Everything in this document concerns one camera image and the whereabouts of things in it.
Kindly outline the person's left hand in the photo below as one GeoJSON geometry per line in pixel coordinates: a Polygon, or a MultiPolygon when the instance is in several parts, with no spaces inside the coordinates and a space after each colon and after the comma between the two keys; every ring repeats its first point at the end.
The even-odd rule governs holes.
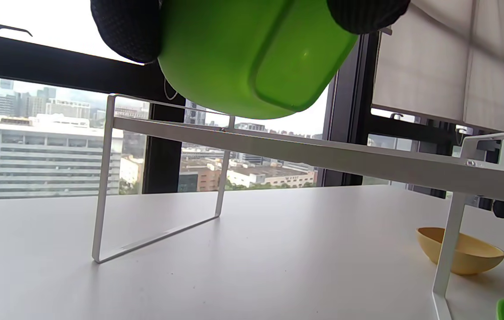
{"type": "MultiPolygon", "coordinates": [[[[409,0],[328,0],[337,25],[363,35],[380,31],[406,14],[409,0]]],[[[161,51],[160,0],[92,0],[90,11],[104,43],[121,57],[141,63],[157,61],[161,51]]]]}

